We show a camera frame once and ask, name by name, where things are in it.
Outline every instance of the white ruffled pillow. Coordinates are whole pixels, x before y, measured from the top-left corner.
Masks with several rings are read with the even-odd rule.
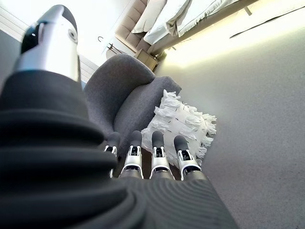
[[[175,92],[164,90],[160,108],[156,107],[155,116],[142,130],[142,147],[152,152],[152,134],[160,130],[164,137],[164,148],[171,165],[178,167],[177,154],[173,140],[177,135],[182,135],[188,141],[190,153],[197,158],[199,165],[206,153],[206,146],[213,141],[208,135],[216,134],[215,116],[197,112],[197,108],[182,104],[180,96]]]
[[[132,33],[148,32],[157,20],[166,0],[150,0]]]

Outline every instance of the floor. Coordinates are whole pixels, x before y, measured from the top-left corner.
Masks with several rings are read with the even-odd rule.
[[[215,43],[203,34],[155,70],[216,115],[203,171],[243,229],[305,229],[304,15]]]

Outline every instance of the robotic arm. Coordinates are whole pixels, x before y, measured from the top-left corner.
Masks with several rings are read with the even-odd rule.
[[[139,132],[119,178],[114,133],[88,119],[71,12],[52,7],[25,34],[0,96],[1,228],[238,228],[184,138],[174,180],[163,136],[152,136],[151,179],[142,178]]]

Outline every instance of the white bedding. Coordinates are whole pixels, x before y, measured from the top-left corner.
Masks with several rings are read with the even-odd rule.
[[[190,0],[167,0],[152,29],[146,33],[144,40],[153,45],[167,34],[176,35],[176,20]]]
[[[176,19],[174,24],[176,30],[173,32],[172,28],[171,34],[175,36],[176,32],[181,37],[204,17],[212,15],[236,1],[238,0],[190,0],[185,10]],[[144,36],[144,40],[150,45],[155,44],[169,34],[168,21],[169,19],[172,20],[173,17],[173,13],[170,10],[171,8],[165,5],[152,29]]]
[[[178,36],[181,37],[201,19],[212,15],[238,0],[191,0],[186,10],[177,19]]]

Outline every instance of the gray upholstered chair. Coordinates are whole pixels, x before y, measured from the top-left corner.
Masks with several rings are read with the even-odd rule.
[[[164,89],[181,91],[173,79],[155,77],[139,60],[115,55],[96,70],[84,88],[90,120],[101,128],[106,140],[113,131],[119,132],[118,154],[125,155],[130,134],[147,127]]]

